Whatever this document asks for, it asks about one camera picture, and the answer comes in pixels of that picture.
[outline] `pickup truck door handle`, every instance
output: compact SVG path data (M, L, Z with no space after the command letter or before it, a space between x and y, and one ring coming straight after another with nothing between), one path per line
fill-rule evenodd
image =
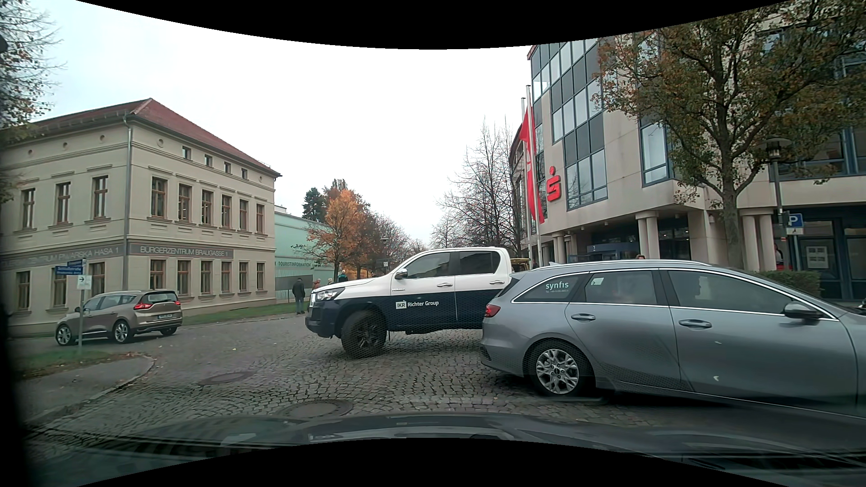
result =
M687 328L711 328L713 323L703 320L680 320L680 324Z

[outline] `car taillight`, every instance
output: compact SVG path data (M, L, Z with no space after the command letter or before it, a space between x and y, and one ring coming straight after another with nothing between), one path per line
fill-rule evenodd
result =
M487 306L487 309L484 310L484 317L493 318L494 316L496 316L496 313L499 313L500 309L501 308L496 306L495 304L489 304Z

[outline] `overcast sky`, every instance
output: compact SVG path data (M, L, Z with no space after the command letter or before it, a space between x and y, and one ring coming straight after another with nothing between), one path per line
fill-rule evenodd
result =
M74 0L32 0L66 68L48 116L152 97L279 171L276 203L345 179L428 241L482 122L520 123L529 46L366 49L243 36Z

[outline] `yellow vehicle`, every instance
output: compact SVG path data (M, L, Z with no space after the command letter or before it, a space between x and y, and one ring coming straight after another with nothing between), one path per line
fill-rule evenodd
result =
M529 259L511 259L511 269L514 272L529 270Z

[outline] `car side mirror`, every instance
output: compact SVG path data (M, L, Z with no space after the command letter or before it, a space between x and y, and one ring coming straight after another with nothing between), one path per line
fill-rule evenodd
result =
M824 313L802 302L789 302L785 305L785 310L782 311L782 314L795 320L817 320L818 318L824 318Z

